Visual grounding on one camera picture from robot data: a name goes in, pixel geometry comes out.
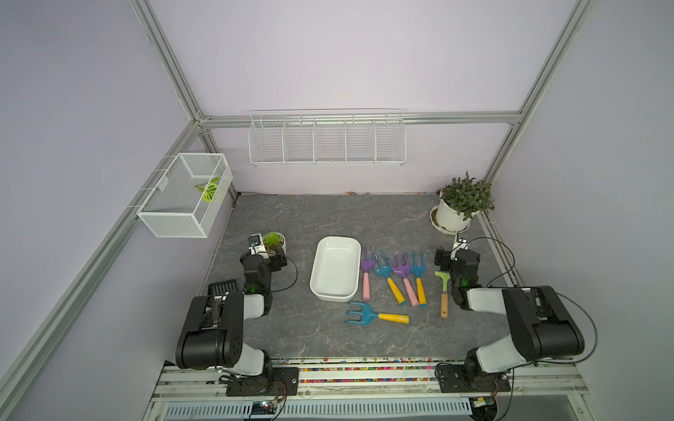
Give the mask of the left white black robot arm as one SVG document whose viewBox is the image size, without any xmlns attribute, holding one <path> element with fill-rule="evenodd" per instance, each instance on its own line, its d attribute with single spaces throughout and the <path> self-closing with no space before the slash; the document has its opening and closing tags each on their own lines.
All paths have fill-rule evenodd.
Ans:
<svg viewBox="0 0 674 421">
<path fill-rule="evenodd" d="M 179 368 L 225 368 L 237 377 L 272 378 L 270 356 L 247 345 L 244 322 L 269 314 L 273 303 L 271 274 L 287 265 L 283 250 L 247 252 L 240 258 L 244 290 L 235 279 L 216 282 L 205 296 L 196 296 L 186 315 L 176 348 Z"/>
</svg>

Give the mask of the teal rake yellow handle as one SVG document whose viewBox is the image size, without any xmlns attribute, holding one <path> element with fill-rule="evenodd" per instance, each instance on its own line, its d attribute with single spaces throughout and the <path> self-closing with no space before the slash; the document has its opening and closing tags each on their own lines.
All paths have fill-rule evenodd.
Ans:
<svg viewBox="0 0 674 421">
<path fill-rule="evenodd" d="M 422 276 L 426 273 L 426 263 L 424 258 L 424 253 L 421 253 L 417 257 L 416 253 L 412 254 L 412 265 L 411 273 L 414 275 L 416 280 L 416 296 L 417 303 L 412 305 L 413 307 L 426 307 L 428 304 L 425 287 L 423 284 Z"/>
<path fill-rule="evenodd" d="M 389 285 L 390 291 L 393 294 L 394 298 L 396 299 L 397 303 L 399 305 L 403 305 L 405 303 L 405 298 L 400 289 L 398 288 L 398 286 L 396 285 L 396 283 L 392 280 L 391 277 L 392 267 L 388 257 L 385 255 L 384 252 L 382 252 L 381 254 L 375 252 L 374 257 L 376 263 L 374 273 L 377 276 L 383 277 L 386 280 L 386 282 Z"/>
</svg>

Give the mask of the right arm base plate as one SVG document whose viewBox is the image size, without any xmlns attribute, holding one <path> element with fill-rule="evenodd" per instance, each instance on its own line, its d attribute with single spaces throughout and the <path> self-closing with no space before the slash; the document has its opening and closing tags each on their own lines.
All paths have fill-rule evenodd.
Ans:
<svg viewBox="0 0 674 421">
<path fill-rule="evenodd" d="M 438 363 L 434 369 L 434 376 L 441 393 L 475 392 L 496 395 L 512 390 L 505 373 L 486 374 L 479 369 L 470 372 L 465 366 L 448 362 Z"/>
</svg>

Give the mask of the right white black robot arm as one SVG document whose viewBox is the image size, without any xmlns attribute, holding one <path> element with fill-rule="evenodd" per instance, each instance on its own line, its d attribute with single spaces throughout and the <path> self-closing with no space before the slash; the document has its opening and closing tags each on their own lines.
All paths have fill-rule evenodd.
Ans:
<svg viewBox="0 0 674 421">
<path fill-rule="evenodd" d="M 492 288 L 478 282 L 480 254 L 442 247 L 435 252 L 435 274 L 442 279 L 441 305 L 449 299 L 467 312 L 504 315 L 509 334 L 471 349 L 464 360 L 465 382 L 494 381 L 512 368 L 543 359 L 582 354 L 586 344 L 560 296 L 549 286 Z"/>
</svg>

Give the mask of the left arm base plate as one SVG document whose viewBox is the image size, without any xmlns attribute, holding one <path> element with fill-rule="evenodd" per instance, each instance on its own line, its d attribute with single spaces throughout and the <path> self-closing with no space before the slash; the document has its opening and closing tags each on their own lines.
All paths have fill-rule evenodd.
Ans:
<svg viewBox="0 0 674 421">
<path fill-rule="evenodd" d="M 226 395 L 237 396 L 296 396 L 299 369 L 273 367 L 262 375 L 235 377 L 226 384 Z"/>
</svg>

